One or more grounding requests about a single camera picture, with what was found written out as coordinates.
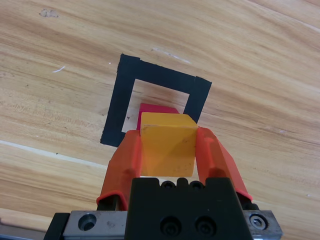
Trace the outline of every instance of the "yellow block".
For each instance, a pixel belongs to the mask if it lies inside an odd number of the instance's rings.
[[[155,177],[191,177],[198,125],[186,114],[143,112],[142,173]]]

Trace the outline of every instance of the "wooden table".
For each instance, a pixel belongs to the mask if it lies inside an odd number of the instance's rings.
[[[55,212],[96,208],[124,53],[212,82],[198,124],[283,239],[318,240],[319,11],[317,0],[2,1],[1,222],[45,231]],[[137,80],[125,126],[140,102],[181,111],[187,98]]]

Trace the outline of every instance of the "metal plate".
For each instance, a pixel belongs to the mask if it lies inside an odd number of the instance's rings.
[[[66,224],[65,240],[123,240],[126,211],[72,211]]]
[[[254,240],[279,240],[283,232],[275,215],[270,210],[245,210],[243,211],[246,223],[248,224],[251,236]],[[258,226],[253,223],[253,216],[257,216],[258,221],[264,220]]]

